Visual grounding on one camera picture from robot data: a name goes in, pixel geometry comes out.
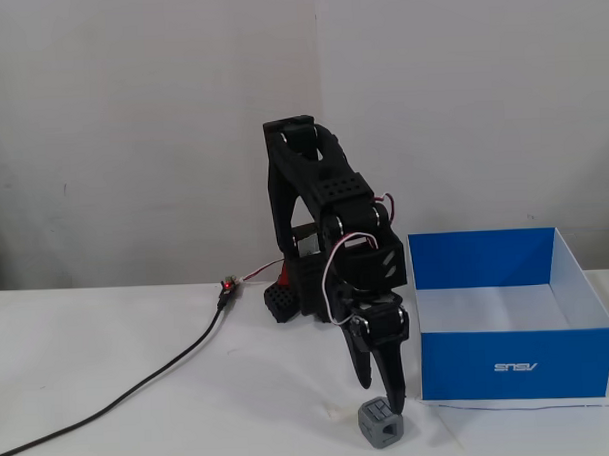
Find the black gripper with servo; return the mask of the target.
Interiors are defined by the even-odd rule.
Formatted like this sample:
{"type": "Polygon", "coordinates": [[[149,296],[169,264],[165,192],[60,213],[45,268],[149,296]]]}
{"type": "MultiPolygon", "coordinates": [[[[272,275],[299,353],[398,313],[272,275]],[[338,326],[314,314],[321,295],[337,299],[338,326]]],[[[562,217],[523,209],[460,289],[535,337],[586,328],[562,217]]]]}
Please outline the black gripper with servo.
{"type": "Polygon", "coordinates": [[[353,368],[360,385],[372,382],[371,352],[380,371],[386,399],[393,414],[405,405],[405,376],[401,345],[408,336],[403,299],[392,290],[361,290],[342,286],[338,290],[338,314],[353,368]]]}

